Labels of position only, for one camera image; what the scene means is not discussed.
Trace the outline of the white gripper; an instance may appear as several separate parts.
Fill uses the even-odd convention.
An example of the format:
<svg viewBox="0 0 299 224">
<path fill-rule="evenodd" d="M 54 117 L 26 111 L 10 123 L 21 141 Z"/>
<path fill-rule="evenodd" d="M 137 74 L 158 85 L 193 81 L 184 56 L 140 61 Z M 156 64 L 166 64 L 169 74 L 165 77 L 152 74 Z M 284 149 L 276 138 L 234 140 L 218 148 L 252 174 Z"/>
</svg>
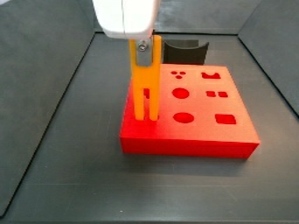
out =
<svg viewBox="0 0 299 224">
<path fill-rule="evenodd" d="M 136 64 L 152 65 L 154 28 L 160 0 L 92 0 L 102 32 L 112 39 L 141 39 L 136 42 Z"/>
</svg>

